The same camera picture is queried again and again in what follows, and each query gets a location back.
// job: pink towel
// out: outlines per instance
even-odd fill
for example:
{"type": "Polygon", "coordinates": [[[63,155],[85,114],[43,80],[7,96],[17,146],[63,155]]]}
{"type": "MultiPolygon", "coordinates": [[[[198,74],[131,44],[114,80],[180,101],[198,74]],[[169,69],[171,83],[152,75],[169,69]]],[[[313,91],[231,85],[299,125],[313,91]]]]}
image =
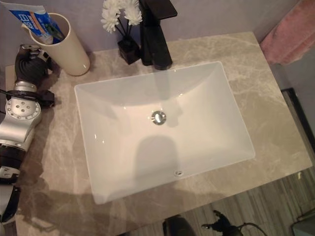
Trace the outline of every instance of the pink towel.
{"type": "Polygon", "coordinates": [[[299,60],[313,45],[315,0],[301,0],[260,43],[269,64],[299,60]]]}

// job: robotic arm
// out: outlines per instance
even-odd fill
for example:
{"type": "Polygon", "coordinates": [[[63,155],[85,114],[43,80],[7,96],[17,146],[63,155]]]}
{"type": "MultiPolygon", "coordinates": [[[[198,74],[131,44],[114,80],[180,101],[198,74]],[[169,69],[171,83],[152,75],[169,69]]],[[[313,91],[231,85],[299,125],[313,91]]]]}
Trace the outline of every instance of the robotic arm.
{"type": "Polygon", "coordinates": [[[41,120],[41,108],[54,105],[53,93],[37,93],[37,87],[48,74],[49,61],[38,46],[21,45],[15,61],[14,90],[1,91],[7,95],[6,114],[0,123],[1,224],[8,222],[17,210],[20,189],[15,183],[34,137],[34,128],[41,120]]]}

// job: marble countertop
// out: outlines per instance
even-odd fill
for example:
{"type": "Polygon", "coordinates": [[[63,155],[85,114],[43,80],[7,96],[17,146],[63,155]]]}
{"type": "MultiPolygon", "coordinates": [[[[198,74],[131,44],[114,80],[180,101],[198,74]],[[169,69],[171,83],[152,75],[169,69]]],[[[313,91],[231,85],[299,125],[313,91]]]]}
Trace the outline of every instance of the marble countertop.
{"type": "Polygon", "coordinates": [[[169,42],[173,66],[221,61],[256,157],[103,205],[91,194],[74,86],[153,71],[127,65],[117,50],[90,54],[80,77],[60,71],[43,87],[57,97],[43,111],[19,178],[18,235],[118,235],[310,167],[311,161],[251,32],[169,42]]]}

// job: blue label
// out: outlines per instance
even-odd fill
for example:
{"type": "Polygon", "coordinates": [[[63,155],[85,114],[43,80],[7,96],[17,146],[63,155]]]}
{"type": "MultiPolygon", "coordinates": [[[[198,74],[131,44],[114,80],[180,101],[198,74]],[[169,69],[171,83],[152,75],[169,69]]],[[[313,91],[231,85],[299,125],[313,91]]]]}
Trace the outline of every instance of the blue label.
{"type": "MultiPolygon", "coordinates": [[[[57,30],[60,31],[58,25],[51,20],[47,12],[45,14],[34,13],[33,17],[29,11],[10,10],[10,12],[13,15],[15,15],[24,25],[26,25],[38,37],[50,36],[50,33],[47,31],[45,27],[45,24],[51,24],[57,30]]],[[[59,39],[54,38],[53,44],[59,42],[60,42],[59,39]]]]}

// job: toothpaste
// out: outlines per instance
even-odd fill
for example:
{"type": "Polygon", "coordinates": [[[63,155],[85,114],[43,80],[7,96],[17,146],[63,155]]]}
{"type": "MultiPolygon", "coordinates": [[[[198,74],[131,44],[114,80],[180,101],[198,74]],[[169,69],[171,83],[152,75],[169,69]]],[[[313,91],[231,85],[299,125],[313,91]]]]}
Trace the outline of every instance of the toothpaste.
{"type": "Polygon", "coordinates": [[[43,6],[5,3],[2,1],[0,1],[0,3],[26,25],[44,44],[60,42],[60,40],[54,38],[45,27],[45,24],[52,25],[60,31],[58,25],[50,18],[43,6]]]}

